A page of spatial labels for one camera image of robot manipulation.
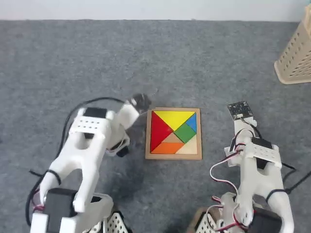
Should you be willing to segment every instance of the white wall baseboard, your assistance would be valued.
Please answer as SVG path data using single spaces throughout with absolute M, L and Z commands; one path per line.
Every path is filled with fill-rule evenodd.
M 0 19 L 299 21 L 309 0 L 0 0 Z

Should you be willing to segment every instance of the circuit board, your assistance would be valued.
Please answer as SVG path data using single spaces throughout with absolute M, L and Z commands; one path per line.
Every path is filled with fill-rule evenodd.
M 253 116 L 253 113 L 246 101 L 228 104 L 228 109 L 232 115 L 233 120 L 238 120 L 241 118 L 247 118 L 247 117 Z

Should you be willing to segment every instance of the white robotic arm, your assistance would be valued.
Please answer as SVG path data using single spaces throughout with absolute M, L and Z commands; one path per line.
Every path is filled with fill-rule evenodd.
M 225 148 L 227 158 L 223 161 L 228 166 L 240 166 L 241 184 L 236 194 L 225 193 L 218 200 L 218 223 L 222 223 L 218 229 L 226 229 L 225 233 L 293 233 L 294 220 L 283 187 L 278 147 L 262 139 L 246 102 L 228 107 L 236 136 L 231 146 Z M 255 194 L 266 199 L 271 211 L 256 206 Z
M 112 199 L 94 194 L 103 155 L 122 157 L 128 152 L 130 140 L 125 130 L 147 111 L 150 103 L 146 95 L 138 94 L 118 113 L 98 108 L 78 111 L 59 156 L 41 182 L 40 202 L 45 209 L 33 214 L 31 233 L 81 233 L 110 216 Z M 75 169 L 81 169 L 83 176 L 79 190 L 57 189 Z

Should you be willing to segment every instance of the carpet floor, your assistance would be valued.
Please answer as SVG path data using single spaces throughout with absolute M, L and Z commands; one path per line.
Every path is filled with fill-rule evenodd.
M 263 137 L 297 167 L 311 167 L 310 84 L 283 85 L 273 63 L 296 23 L 212 21 L 0 21 L 0 232 L 29 232 L 30 169 L 44 172 L 76 104 L 151 95 L 153 106 L 198 107 L 202 161 L 144 159 L 146 116 L 129 130 L 131 153 L 105 157 L 96 191 L 109 194 L 135 233 L 184 232 L 211 195 L 231 189 L 209 168 L 234 134 L 229 103 L 248 101 Z M 96 106 L 118 110 L 117 104 Z M 215 174 L 239 184 L 238 168 Z M 73 172 L 64 186 L 78 188 Z M 311 179 L 290 195 L 295 232 L 310 231 Z

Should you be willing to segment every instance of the black cable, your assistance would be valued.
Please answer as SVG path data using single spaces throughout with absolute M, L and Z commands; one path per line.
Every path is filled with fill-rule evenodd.
M 82 108 L 83 106 L 85 106 L 87 104 L 94 103 L 94 102 L 97 102 L 97 101 L 100 101 L 100 100 L 113 100 L 113 101 L 116 101 L 118 103 L 124 103 L 124 101 L 122 101 L 120 99 L 117 99 L 117 98 L 114 98 L 114 97 L 98 97 L 98 98 L 95 98 L 95 99 L 92 99 L 92 100 L 88 100 L 88 101 L 79 103 L 77 106 L 75 106 L 70 111 L 70 113 L 68 114 L 68 116 L 67 116 L 67 118 L 65 120 L 65 124 L 64 124 L 64 127 L 63 127 L 63 131 L 62 131 L 62 137 L 61 137 L 61 140 L 60 140 L 59 148 L 57 150 L 55 159 L 59 156 L 59 154 L 60 154 L 60 152 L 61 152 L 61 150 L 63 148 L 64 142 L 65 142 L 65 138 L 66 138 L 66 135 L 67 135 L 66 132 L 67 132 L 67 127 L 68 127 L 68 122 L 70 121 L 70 118 L 72 117 L 72 114 L 75 111 L 77 111 L 79 108 Z M 33 171 L 29 171 L 29 172 L 31 174 L 33 174 L 33 175 L 40 175 L 37 172 L 33 172 Z M 26 217 L 26 222 L 27 222 L 28 226 L 31 226 L 31 221 L 30 221 L 30 216 L 29 216 L 30 202 L 31 202 L 31 200 L 33 199 L 33 197 L 35 195 L 35 191 L 38 189 L 40 183 L 42 182 L 42 180 L 44 178 L 44 175 L 45 175 L 45 173 L 42 176 L 40 176 L 40 178 L 37 180 L 37 182 L 35 183 L 35 185 L 31 189 L 30 193 L 28 194 L 28 197 L 27 197 L 27 200 L 26 200 L 25 217 Z
M 293 166 L 291 166 L 291 165 L 289 165 L 289 164 L 286 164 L 286 163 L 283 163 L 283 162 L 282 162 L 282 165 L 285 166 L 285 167 L 290 168 L 291 170 L 296 170 L 295 167 L 293 167 Z
M 259 137 L 259 138 L 262 138 L 261 133 L 259 132 L 259 130 L 257 129 L 257 127 L 256 127 L 255 125 L 253 125 L 253 124 L 251 124 L 251 123 L 249 123 L 249 122 L 246 122 L 243 118 L 241 118 L 241 120 L 242 120 L 244 123 L 250 125 L 250 126 L 255 130 L 255 132 L 257 133 L 258 137 Z
M 276 193 L 276 192 L 284 192 L 284 193 L 287 193 L 286 190 L 284 189 L 274 189 L 274 190 L 271 190 L 271 192 L 268 194 L 267 198 L 266 198 L 266 202 L 268 203 L 269 201 L 269 198 L 272 196 L 272 194 Z
M 297 188 L 301 183 L 303 183 L 307 178 L 311 176 L 311 171 L 309 171 L 303 178 L 301 178 L 297 183 L 295 183 L 292 187 L 286 188 L 286 192 L 290 194 L 295 188 Z
M 289 178 L 290 175 L 294 174 L 295 172 L 297 172 L 297 170 L 291 170 L 290 172 L 288 172 L 284 177 L 283 177 L 283 184 L 285 184 L 286 180 Z
M 28 172 L 29 172 L 30 174 L 34 175 L 34 176 L 37 176 L 37 177 L 41 177 L 41 176 L 42 176 L 42 174 L 40 174 L 40 173 L 38 173 L 38 172 L 36 172 L 36 171 L 34 171 L 34 170 L 32 170 L 32 169 L 30 169 Z

